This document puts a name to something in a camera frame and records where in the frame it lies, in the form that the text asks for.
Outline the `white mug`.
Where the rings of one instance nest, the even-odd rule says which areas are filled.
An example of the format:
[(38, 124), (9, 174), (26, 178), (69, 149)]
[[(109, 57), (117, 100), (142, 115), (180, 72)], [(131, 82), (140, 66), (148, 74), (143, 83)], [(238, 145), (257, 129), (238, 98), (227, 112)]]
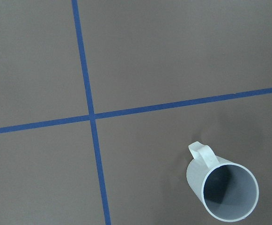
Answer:
[(223, 222), (245, 219), (255, 209), (259, 187), (246, 167), (221, 158), (198, 141), (188, 146), (193, 157), (187, 182), (208, 213)]

